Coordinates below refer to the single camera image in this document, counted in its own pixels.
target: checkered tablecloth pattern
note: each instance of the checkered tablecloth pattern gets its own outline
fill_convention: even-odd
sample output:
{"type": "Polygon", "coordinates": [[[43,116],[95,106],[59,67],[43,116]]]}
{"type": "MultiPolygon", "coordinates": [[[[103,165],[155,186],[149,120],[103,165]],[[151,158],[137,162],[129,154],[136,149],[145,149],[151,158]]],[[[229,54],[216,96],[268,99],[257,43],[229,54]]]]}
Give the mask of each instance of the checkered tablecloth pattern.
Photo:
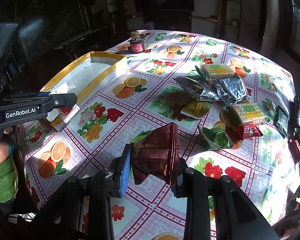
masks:
{"type": "MultiPolygon", "coordinates": [[[[246,139],[239,149],[204,151],[197,124],[212,128],[220,121],[219,112],[224,105],[213,103],[201,120],[180,114],[186,95],[174,78],[191,74],[195,65],[231,65],[235,59],[244,66],[236,68],[236,72],[251,102],[261,103],[268,111],[266,101],[270,99],[288,111],[295,95],[291,74],[253,51],[215,38],[160,30],[140,33],[146,51],[131,54],[124,46],[129,41],[108,50],[126,55],[128,68],[80,105],[82,110],[63,130],[56,132],[39,121],[18,126],[26,180],[37,207],[40,209],[67,177],[92,176],[109,166],[140,132],[175,122],[179,127],[179,155],[188,166],[206,176],[228,174],[236,178],[235,182],[269,223],[276,223],[285,215],[288,190],[300,184],[300,165],[293,165],[287,139],[276,131],[271,120],[259,125],[263,137],[246,139]],[[138,88],[127,86],[126,80],[131,77],[140,79],[138,88]],[[70,159],[62,165],[64,173],[44,179],[38,160],[59,140],[66,142],[70,159]]],[[[111,199],[111,207],[115,239],[151,240],[162,232],[183,237],[186,199],[174,198],[170,186],[154,176],[137,186],[131,176],[126,194],[121,199],[111,199]]],[[[83,231],[87,230],[88,212],[86,208],[83,231]]],[[[210,217],[214,239],[213,210],[210,217]]]]}

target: silver foil packet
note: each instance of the silver foil packet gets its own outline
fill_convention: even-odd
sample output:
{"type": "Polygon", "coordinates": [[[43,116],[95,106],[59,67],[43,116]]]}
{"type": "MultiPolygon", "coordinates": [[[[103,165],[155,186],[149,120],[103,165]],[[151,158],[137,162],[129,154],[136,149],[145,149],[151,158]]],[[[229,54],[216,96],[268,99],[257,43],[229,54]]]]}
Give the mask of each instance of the silver foil packet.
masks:
{"type": "Polygon", "coordinates": [[[175,78],[174,80],[197,101],[221,101],[217,93],[205,81],[197,82],[188,77],[175,78]]]}
{"type": "Polygon", "coordinates": [[[248,99],[243,81],[237,74],[231,77],[213,79],[211,82],[214,84],[219,98],[227,106],[248,99]]]}

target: cork stopper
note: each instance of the cork stopper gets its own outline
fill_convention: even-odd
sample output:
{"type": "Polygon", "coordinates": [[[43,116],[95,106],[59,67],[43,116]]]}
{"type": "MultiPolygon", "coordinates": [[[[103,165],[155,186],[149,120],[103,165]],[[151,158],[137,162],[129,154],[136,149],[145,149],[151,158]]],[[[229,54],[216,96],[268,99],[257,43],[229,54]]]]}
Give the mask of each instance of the cork stopper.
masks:
{"type": "Polygon", "coordinates": [[[131,35],[131,38],[134,39],[134,38],[138,38],[140,36],[140,33],[139,32],[131,32],[130,35],[131,35]]]}

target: open box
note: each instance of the open box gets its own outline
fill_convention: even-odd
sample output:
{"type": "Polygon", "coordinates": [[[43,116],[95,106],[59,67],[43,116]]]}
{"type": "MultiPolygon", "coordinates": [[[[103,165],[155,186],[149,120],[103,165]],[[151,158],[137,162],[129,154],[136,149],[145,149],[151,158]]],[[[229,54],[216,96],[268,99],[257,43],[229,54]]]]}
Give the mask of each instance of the open box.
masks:
{"type": "MultiPolygon", "coordinates": [[[[68,90],[65,93],[75,93],[77,105],[81,107],[86,100],[116,75],[122,73],[127,66],[127,58],[124,55],[89,52],[61,70],[41,89],[41,92],[50,92],[66,83],[68,90]]],[[[57,131],[60,131],[66,124],[64,120],[65,116],[62,116],[57,109],[48,113],[47,121],[57,131]]]]}

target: bottle label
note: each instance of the bottle label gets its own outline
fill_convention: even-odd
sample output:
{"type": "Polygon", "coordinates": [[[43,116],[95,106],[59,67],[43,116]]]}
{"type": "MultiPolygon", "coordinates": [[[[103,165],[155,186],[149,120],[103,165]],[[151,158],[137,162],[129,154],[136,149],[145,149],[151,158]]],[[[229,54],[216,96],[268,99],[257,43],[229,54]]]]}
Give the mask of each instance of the bottle label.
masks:
{"type": "Polygon", "coordinates": [[[130,44],[131,52],[142,52],[143,51],[143,46],[142,43],[139,44],[130,44]]]}

